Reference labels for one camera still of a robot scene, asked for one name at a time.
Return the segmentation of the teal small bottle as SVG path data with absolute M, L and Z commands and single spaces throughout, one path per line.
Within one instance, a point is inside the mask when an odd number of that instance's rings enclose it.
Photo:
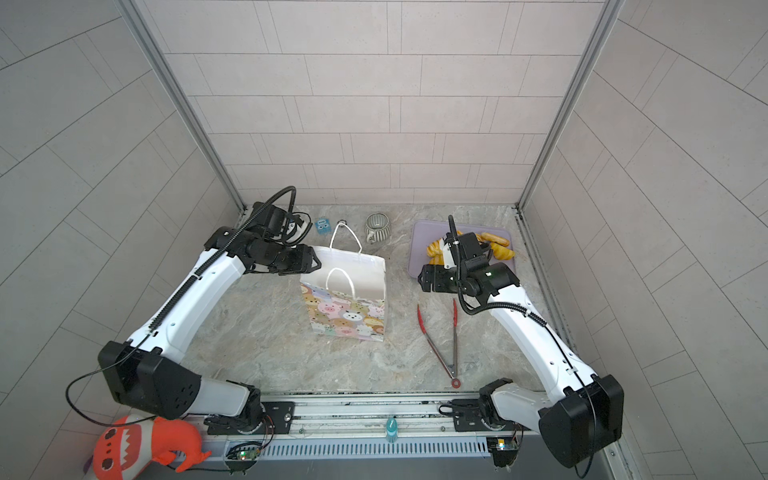
M 390 417 L 385 424 L 385 438 L 389 443 L 395 443 L 398 439 L 398 423 L 394 416 Z

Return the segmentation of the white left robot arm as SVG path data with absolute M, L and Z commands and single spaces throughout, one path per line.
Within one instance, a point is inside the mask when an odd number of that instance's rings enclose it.
M 181 362 L 202 323 L 246 274 L 311 273 L 321 263 L 304 244 L 311 226 L 221 227 L 193 269 L 151 318 L 122 343 L 108 342 L 98 363 L 113 400 L 159 418 L 203 415 L 212 434 L 248 434 L 264 422 L 253 385 L 204 378 Z

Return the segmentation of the green circuit board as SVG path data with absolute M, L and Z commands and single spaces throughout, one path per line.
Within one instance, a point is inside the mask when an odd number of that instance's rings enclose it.
M 520 443 L 515 436 L 487 437 L 487 449 L 491 455 L 500 455 L 502 452 L 517 452 Z
M 228 461 L 253 462 L 260 456 L 261 450 L 262 444 L 260 442 L 245 442 L 232 446 L 226 454 L 226 459 Z

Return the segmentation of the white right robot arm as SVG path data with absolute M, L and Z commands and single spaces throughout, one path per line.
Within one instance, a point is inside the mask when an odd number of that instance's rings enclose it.
M 543 386 L 533 392 L 498 379 L 480 389 L 473 413 L 494 430 L 517 424 L 538 433 L 566 468 L 593 463 L 597 452 L 622 436 L 625 393 L 618 380 L 598 375 L 570 349 L 539 314 L 511 268 L 489 262 L 489 243 L 452 230 L 438 245 L 443 262 L 422 268 L 422 290 L 455 295 L 456 312 L 490 313 Z

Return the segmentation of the right green circuit board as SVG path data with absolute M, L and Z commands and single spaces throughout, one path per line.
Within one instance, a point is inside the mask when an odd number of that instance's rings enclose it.
M 520 443 L 515 436 L 487 437 L 487 449 L 491 455 L 500 455 L 502 452 L 517 452 Z

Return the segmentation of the lilac cutting board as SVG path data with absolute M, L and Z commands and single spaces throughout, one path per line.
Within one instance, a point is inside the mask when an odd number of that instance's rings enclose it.
M 487 232 L 512 242 L 511 233 L 508 230 L 501 228 L 460 223 L 456 223 L 456 227 L 463 233 L 474 232 L 476 234 L 481 234 Z M 427 255 L 427 247 L 435 240 L 444 238 L 448 231 L 449 225 L 446 220 L 418 220 L 414 224 L 411 236 L 410 258 L 407 268 L 408 275 L 411 278 L 416 279 L 421 273 L 422 267 L 429 262 L 430 257 Z

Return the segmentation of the left green circuit board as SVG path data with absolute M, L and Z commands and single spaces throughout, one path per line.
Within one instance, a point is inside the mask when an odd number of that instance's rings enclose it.
M 226 454 L 226 459 L 228 461 L 253 462 L 260 456 L 261 450 L 262 444 L 260 442 L 245 442 L 232 446 Z

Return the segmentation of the blue owl toy block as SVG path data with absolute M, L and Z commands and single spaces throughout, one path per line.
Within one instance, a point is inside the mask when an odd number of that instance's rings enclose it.
M 320 235 L 328 235 L 328 234 L 331 233 L 331 230 L 332 230 L 330 221 L 327 218 L 324 218 L 324 217 L 319 218 L 315 222 L 315 227 L 316 227 L 317 232 Z

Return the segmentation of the ridged yellow fake bread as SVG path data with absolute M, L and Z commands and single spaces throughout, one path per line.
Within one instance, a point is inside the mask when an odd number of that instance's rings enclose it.
M 427 256 L 429 257 L 430 265 L 443 265 L 444 264 L 444 241 L 438 239 L 428 245 L 426 249 Z

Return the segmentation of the striped ceramic mug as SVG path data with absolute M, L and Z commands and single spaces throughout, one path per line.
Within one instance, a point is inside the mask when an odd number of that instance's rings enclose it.
M 382 243 L 390 236 L 390 220 L 383 212 L 373 213 L 366 219 L 365 230 L 368 244 Z

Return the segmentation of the metal base rail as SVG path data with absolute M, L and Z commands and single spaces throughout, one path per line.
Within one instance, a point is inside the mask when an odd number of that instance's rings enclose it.
M 487 427 L 473 413 L 478 393 L 267 395 L 265 423 L 248 434 L 205 433 L 215 453 L 265 439 L 262 460 L 488 457 L 498 467 L 512 464 L 523 442 L 541 436 L 517 424 Z M 394 416 L 398 439 L 389 443 L 385 424 Z M 515 436 L 517 452 L 491 455 L 487 437 Z

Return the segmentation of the red shark plush toy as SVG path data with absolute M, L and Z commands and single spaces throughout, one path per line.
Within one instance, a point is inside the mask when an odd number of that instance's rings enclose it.
M 152 463 L 169 466 L 181 454 L 177 473 L 207 460 L 198 429 L 184 420 L 156 418 L 137 423 L 129 415 L 108 427 L 99 437 L 92 456 L 89 479 L 136 479 Z

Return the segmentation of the cartoon animal paper bag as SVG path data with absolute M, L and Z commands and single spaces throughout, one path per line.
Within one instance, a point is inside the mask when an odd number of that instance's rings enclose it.
M 385 259 L 336 248 L 314 249 L 321 268 L 300 276 L 311 329 L 319 335 L 382 342 L 386 320 Z

